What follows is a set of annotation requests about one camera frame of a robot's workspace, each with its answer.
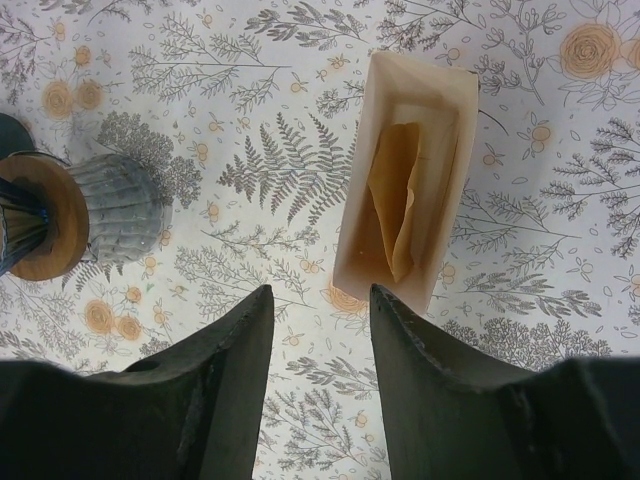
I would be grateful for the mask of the red topped dark flask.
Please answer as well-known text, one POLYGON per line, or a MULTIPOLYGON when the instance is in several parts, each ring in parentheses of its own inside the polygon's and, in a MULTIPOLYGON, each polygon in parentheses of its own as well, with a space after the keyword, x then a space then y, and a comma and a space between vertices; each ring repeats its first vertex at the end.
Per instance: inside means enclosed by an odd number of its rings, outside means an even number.
POLYGON ((2 159, 20 152, 35 150, 33 139, 26 127, 16 118, 0 114, 0 156, 2 159))

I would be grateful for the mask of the orange coffee filter box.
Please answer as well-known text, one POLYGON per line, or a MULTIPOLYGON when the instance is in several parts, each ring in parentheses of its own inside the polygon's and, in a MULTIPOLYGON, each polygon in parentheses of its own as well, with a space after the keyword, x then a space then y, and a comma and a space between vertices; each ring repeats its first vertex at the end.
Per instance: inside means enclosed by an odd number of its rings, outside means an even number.
POLYGON ((372 54, 333 285, 365 300, 372 284, 426 311, 461 198, 478 115, 478 77, 408 56, 372 54))

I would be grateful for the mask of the brown wooden ring holder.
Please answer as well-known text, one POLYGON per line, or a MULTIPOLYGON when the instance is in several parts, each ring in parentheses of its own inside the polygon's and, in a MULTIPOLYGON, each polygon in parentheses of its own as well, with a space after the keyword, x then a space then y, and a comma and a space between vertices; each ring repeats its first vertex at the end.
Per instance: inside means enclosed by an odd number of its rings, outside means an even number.
POLYGON ((27 281, 60 277, 79 263, 88 207, 70 171, 50 156, 1 161, 1 273, 27 281))

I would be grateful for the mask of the clear glass carafe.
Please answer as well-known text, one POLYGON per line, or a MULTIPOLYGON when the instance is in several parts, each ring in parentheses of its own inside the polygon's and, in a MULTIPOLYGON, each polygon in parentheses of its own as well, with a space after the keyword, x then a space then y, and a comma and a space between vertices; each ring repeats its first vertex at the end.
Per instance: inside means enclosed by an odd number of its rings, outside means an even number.
POLYGON ((67 168, 84 197, 88 240, 82 260, 137 262, 159 244, 171 215, 160 187, 134 159, 104 154, 67 168))

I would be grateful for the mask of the blue cone dripper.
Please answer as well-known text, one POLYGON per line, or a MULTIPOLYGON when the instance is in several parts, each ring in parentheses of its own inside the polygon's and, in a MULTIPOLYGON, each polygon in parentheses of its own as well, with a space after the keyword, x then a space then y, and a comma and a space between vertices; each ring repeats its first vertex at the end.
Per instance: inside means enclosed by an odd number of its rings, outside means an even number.
POLYGON ((4 275, 46 239, 49 216, 32 193, 1 180, 1 274, 4 275))

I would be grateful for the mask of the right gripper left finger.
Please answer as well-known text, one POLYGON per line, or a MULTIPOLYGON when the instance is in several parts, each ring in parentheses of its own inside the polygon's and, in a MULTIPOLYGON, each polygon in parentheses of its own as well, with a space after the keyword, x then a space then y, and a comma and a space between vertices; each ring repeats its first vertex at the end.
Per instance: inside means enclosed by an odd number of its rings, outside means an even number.
POLYGON ((248 479, 274 333, 261 286, 212 324, 120 372, 1 364, 5 479, 248 479))

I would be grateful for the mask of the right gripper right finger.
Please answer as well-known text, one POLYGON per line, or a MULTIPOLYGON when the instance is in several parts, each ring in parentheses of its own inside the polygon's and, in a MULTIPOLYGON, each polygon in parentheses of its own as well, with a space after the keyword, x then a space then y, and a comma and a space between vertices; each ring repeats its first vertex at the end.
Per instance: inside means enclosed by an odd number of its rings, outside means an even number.
POLYGON ((573 357, 540 372, 458 340, 381 285, 371 341, 395 479, 635 479, 639 361, 573 357))

